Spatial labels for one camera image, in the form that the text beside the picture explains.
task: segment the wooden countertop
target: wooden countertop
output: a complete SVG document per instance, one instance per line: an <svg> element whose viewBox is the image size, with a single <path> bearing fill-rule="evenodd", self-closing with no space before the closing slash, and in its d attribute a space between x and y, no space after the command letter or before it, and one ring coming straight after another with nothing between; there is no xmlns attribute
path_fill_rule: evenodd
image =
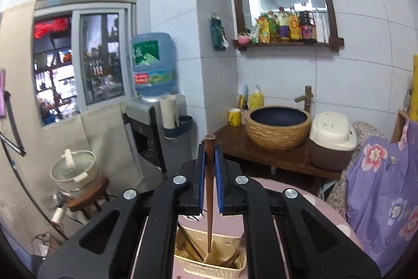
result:
<svg viewBox="0 0 418 279"><path fill-rule="evenodd" d="M243 125L226 125L215 135L223 154L226 155L325 179L339 179L341 176L341 172L330 172L313 166L308 159L306 142L285 152L267 150L250 140Z"/></svg>

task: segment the purple floral cloth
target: purple floral cloth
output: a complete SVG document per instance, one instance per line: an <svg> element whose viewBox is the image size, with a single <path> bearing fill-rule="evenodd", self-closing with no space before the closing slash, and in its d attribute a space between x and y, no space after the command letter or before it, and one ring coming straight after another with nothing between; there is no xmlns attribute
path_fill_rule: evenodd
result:
<svg viewBox="0 0 418 279"><path fill-rule="evenodd" d="M382 275L418 230L418 123L399 142L370 137L347 171L348 222Z"/></svg>

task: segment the faucet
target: faucet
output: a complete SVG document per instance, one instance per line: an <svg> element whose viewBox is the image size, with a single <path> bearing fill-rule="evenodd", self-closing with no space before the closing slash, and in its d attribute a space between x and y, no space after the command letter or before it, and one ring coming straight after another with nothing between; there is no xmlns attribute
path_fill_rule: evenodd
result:
<svg viewBox="0 0 418 279"><path fill-rule="evenodd" d="M295 98L295 102L301 102L301 101L305 101L305 111L308 112L309 114L311 113L311 99L314 94L312 94L312 87L311 86L306 86L305 87L305 95L299 96Z"/></svg>

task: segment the silver screw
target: silver screw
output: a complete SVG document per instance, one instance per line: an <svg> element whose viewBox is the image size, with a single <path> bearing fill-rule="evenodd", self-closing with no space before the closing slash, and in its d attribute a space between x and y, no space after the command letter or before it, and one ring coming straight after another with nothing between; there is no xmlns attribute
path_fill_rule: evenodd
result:
<svg viewBox="0 0 418 279"><path fill-rule="evenodd" d="M298 196L298 192L293 188L289 188L285 190L285 196L289 199L294 199Z"/></svg>
<svg viewBox="0 0 418 279"><path fill-rule="evenodd" d="M131 200L134 197L136 197L136 191L134 191L133 189L128 189L123 193L123 197L127 200Z"/></svg>
<svg viewBox="0 0 418 279"><path fill-rule="evenodd" d="M246 176L244 176L244 175L238 175L235 178L235 182L237 184L246 184L248 182L248 178Z"/></svg>
<svg viewBox="0 0 418 279"><path fill-rule="evenodd" d="M183 175L177 175L173 178L173 182L175 184L184 184L186 181L186 178Z"/></svg>

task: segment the pink tablecloth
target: pink tablecloth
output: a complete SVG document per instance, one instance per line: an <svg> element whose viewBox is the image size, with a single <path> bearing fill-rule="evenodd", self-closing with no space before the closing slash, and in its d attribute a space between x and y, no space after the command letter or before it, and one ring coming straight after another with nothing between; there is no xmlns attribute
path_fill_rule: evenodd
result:
<svg viewBox="0 0 418 279"><path fill-rule="evenodd" d="M269 179L259 179L255 178L258 182L260 182L264 188L272 189L274 191L283 191L287 188L295 188L304 195L311 203L315 204L315 207L324 215L326 216L334 225L340 227L340 229L344 230L345 233L349 236L349 238L361 249L363 249L363 245L351 229L349 224L344 220L344 218L338 214L337 211L331 208L325 201L314 197L312 194L299 189L295 186L290 186L288 184L284 184L281 182L269 180ZM242 237L244 233L244 225L242 223L242 216L235 215L235 216L222 216L219 213L217 207L217 198L214 198L215 208L214 208L214 217L213 217L213 233L214 234L222 234L222 235L230 235L235 237ZM178 218L179 223L182 226L193 228L195 230L207 231L207 221L206 221L206 214L204 217L200 218L199 221L196 220L189 220L183 216ZM173 278L180 276L181 279L197 279L201 278L199 276L195 276L193 274L189 274L183 270L183 267L174 259L174 266L173 266ZM247 278L247 270L243 270L241 272L240 278Z"/></svg>

